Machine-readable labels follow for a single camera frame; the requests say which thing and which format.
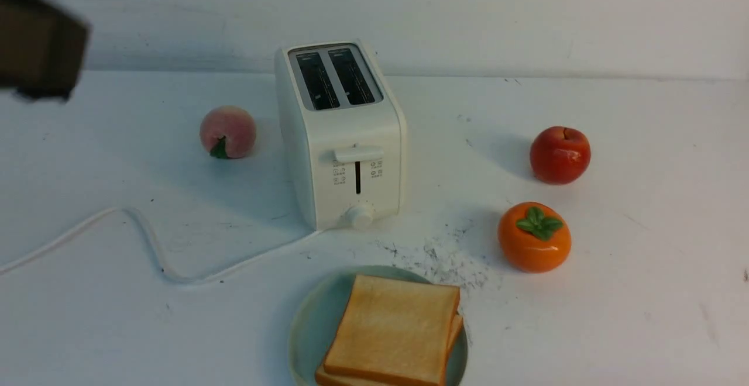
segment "plate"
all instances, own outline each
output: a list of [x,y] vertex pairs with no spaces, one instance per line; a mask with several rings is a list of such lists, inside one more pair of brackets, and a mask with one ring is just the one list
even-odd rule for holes
[[[316,386],[315,370],[332,344],[357,274],[430,283],[413,272],[392,266],[356,266],[335,272],[302,301],[291,322],[288,362],[297,386]],[[446,386],[457,386],[468,363],[468,338],[461,330],[447,362]]]

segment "red apple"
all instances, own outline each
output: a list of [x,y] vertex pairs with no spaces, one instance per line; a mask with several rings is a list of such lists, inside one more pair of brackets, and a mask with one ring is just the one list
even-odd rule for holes
[[530,146],[530,167],[538,180],[567,184],[577,180],[590,164],[590,144],[580,130],[549,127]]
[[248,112],[235,106],[212,109],[200,124],[200,143],[212,157],[244,157],[254,146],[255,138],[255,120]]

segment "white toaster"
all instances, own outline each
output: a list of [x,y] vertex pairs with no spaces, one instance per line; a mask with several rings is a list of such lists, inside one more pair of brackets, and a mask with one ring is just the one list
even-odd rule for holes
[[281,135],[297,201],[314,229],[395,215],[406,182],[406,120],[361,40],[276,53]]

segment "peach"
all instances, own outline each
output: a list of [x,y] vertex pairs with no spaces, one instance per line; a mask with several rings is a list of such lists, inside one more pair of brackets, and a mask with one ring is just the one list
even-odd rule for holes
[[252,116],[236,106],[214,108],[200,124],[200,143],[212,157],[241,158],[249,154],[257,138]]

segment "toaster knob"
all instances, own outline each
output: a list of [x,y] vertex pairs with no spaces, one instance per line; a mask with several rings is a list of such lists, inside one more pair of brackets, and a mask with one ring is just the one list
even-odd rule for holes
[[355,229],[364,229],[372,223],[372,210],[364,205],[354,206],[346,213],[348,221]]

